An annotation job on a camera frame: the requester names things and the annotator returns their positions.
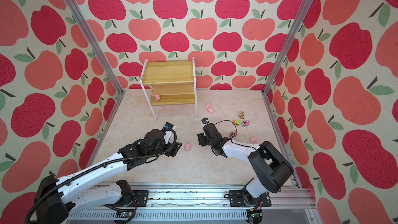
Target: wooden shelf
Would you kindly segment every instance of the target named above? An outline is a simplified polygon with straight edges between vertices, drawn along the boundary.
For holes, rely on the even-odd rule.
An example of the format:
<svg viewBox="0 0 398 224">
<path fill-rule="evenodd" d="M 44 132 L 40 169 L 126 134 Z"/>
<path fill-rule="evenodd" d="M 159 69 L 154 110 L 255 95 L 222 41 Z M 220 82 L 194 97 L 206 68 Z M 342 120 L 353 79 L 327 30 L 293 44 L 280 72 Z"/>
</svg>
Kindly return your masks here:
<svg viewBox="0 0 398 224">
<path fill-rule="evenodd" d="M 148 62 L 142 84 L 193 83 L 192 69 L 192 61 Z"/>
<path fill-rule="evenodd" d="M 161 95 L 161 100 L 155 99 L 155 94 L 152 94 L 150 103 L 152 106 L 163 106 L 163 105 L 181 105 L 181 104 L 195 104 L 195 94 L 183 94 L 183 95 Z"/>
<path fill-rule="evenodd" d="M 158 84 L 154 85 L 152 89 L 152 97 L 155 94 L 164 95 L 184 95 L 184 94 L 195 94 L 195 90 L 192 83 L 182 84 Z"/>
</svg>

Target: wire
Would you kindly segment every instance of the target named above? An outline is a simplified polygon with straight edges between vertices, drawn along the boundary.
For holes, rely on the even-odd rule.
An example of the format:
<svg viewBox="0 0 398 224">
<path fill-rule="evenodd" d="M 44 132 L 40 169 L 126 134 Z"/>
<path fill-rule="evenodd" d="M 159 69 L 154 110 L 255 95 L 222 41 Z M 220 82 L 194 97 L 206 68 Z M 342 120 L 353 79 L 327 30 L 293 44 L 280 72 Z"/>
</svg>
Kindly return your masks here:
<svg viewBox="0 0 398 224">
<path fill-rule="evenodd" d="M 70 179 L 65 180 L 64 182 L 62 182 L 62 183 L 58 184 L 57 186 L 55 186 L 55 187 L 51 188 L 50 190 L 48 190 L 42 197 L 40 197 L 40 198 L 33 204 L 32 208 L 29 210 L 29 212 L 27 213 L 27 215 L 26 215 L 26 217 L 25 217 L 25 224 L 36 224 L 37 222 L 31 222 L 31 221 L 30 221 L 30 218 L 32 217 L 33 212 L 37 209 L 37 207 L 38 207 L 44 200 L 46 200 L 48 197 L 50 197 L 51 195 L 55 194 L 55 193 L 57 192 L 57 190 L 58 190 L 60 187 L 62 187 L 62 186 L 64 186 L 64 185 L 66 185 L 66 184 L 68 184 L 68 183 L 70 183 L 70 182 L 76 180 L 77 178 L 82 177 L 82 176 L 84 176 L 84 175 L 86 175 L 86 174 L 88 174 L 88 173 L 90 173 L 90 172 L 93 172 L 93 171 L 95 171 L 96 169 L 102 168 L 102 167 L 104 167 L 104 166 L 106 167 L 106 165 L 111 164 L 111 163 L 117 163 L 117 162 L 122 162 L 122 161 L 139 160 L 139 159 L 151 158 L 151 157 L 157 157 L 157 156 L 166 154 L 167 152 L 171 151 L 171 150 L 174 148 L 174 146 L 176 145 L 176 143 L 177 143 L 177 134 L 176 134 L 176 132 L 175 132 L 173 129 L 171 129 L 171 128 L 165 129 L 163 132 L 166 132 L 166 131 L 171 131 L 171 132 L 173 133 L 173 135 L 174 135 L 173 145 L 170 146 L 167 150 L 165 150 L 165 151 L 163 151 L 163 152 L 160 152 L 160 153 L 158 153 L 158 154 L 154 154 L 154 155 L 145 155 L 145 156 L 129 157 L 129 158 L 118 158 L 118 159 L 110 160 L 110 161 L 107 161 L 107 162 L 103 162 L 102 164 L 99 164 L 99 165 L 97 165 L 97 166 L 94 166 L 94 167 L 92 167 L 92 168 L 89 168 L 88 170 L 83 171 L 83 172 L 77 174 L 76 176 L 71 177 Z"/>
<path fill-rule="evenodd" d="M 235 134 L 238 132 L 238 130 L 236 129 L 236 125 L 235 125 L 231 120 L 226 119 L 226 120 L 224 120 L 224 121 L 229 121 L 229 122 L 231 122 L 231 123 L 234 125 L 234 127 L 235 127 Z"/>
</svg>

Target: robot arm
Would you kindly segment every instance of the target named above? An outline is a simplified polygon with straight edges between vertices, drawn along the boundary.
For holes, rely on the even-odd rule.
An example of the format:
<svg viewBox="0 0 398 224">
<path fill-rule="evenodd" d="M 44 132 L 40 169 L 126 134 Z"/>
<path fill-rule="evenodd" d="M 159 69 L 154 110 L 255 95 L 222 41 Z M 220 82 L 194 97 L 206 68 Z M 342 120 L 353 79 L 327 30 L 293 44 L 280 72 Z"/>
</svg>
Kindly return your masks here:
<svg viewBox="0 0 398 224">
<path fill-rule="evenodd" d="M 25 224 L 32 224 L 30 218 L 36 211 L 37 224 L 59 224 L 69 214 L 92 207 L 128 207 L 138 204 L 127 181 L 120 180 L 108 187 L 89 189 L 97 183 L 132 168 L 150 163 L 160 155 L 174 157 L 182 143 L 176 142 L 175 126 L 166 123 L 162 130 L 153 129 L 144 139 L 128 144 L 109 158 L 84 170 L 55 179 L 50 175 L 43 178 L 36 193 L 35 203 L 25 218 Z M 169 142 L 171 134 L 174 141 Z"/>
<path fill-rule="evenodd" d="M 224 138 L 214 124 L 202 119 L 204 133 L 198 134 L 201 146 L 209 145 L 216 156 L 235 157 L 250 162 L 257 178 L 249 181 L 242 189 L 242 196 L 247 205 L 255 206 L 260 196 L 270 191 L 276 193 L 293 174 L 293 167 L 282 154 L 268 141 L 249 145 Z"/>
</svg>

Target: apple print wall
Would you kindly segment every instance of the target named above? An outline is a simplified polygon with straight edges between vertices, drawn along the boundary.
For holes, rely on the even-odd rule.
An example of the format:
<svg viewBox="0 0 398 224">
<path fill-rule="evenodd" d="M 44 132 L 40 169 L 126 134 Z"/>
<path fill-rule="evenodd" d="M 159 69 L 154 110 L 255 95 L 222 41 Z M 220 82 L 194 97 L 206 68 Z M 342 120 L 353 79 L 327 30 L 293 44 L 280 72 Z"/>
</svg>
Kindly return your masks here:
<svg viewBox="0 0 398 224">
<path fill-rule="evenodd" d="M 273 115 L 323 223 L 396 223 L 398 0 L 314 2 L 268 92 Z"/>
<path fill-rule="evenodd" d="M 0 223 L 21 224 L 43 177 L 86 167 L 117 95 L 63 0 L 0 9 Z"/>
<path fill-rule="evenodd" d="M 86 0 L 80 9 L 123 88 L 140 88 L 150 62 L 195 57 L 197 87 L 264 87 L 302 0 Z M 306 19 L 310 28 L 320 2 Z M 295 60 L 297 40 L 288 57 Z"/>
</svg>

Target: beige floor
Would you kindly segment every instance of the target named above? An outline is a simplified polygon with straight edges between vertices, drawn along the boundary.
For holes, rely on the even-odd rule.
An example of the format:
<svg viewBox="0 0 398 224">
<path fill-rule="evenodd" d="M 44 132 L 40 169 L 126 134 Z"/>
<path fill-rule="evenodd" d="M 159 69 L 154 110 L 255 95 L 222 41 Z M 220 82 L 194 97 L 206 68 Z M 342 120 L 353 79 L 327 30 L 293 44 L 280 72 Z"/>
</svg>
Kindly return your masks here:
<svg viewBox="0 0 398 224">
<path fill-rule="evenodd" d="M 224 119 L 233 121 L 238 118 L 238 111 L 244 111 L 245 120 L 249 120 L 250 125 L 238 126 L 235 139 L 249 143 L 249 138 L 255 136 L 260 143 L 267 140 L 279 149 L 261 93 L 198 90 L 197 100 L 198 118 L 195 118 L 195 105 L 161 106 L 158 121 L 155 121 L 142 90 L 127 90 L 93 164 L 111 156 L 126 144 L 143 138 L 150 130 L 161 129 L 166 122 L 170 122 L 176 126 L 177 141 L 183 143 L 175 157 L 161 156 L 153 163 L 135 167 L 107 181 L 246 184 L 255 177 L 251 165 L 235 158 L 215 156 L 210 147 L 198 144 L 197 134 L 203 132 L 201 119 L 204 117 L 211 123 Z M 208 113 L 205 107 L 208 101 L 215 110 L 213 114 Z M 216 127 L 224 137 L 235 130 L 230 122 L 222 122 Z M 188 152 L 184 150 L 187 142 L 191 142 Z"/>
</svg>

